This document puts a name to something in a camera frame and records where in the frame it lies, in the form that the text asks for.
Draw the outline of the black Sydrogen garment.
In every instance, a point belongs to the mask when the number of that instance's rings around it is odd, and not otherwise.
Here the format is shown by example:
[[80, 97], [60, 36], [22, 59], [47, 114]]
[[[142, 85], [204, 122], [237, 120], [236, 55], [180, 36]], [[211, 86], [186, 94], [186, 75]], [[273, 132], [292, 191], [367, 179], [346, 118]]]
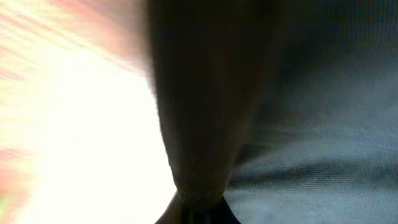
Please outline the black Sydrogen garment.
[[160, 223], [397, 224], [397, 1], [147, 1]]

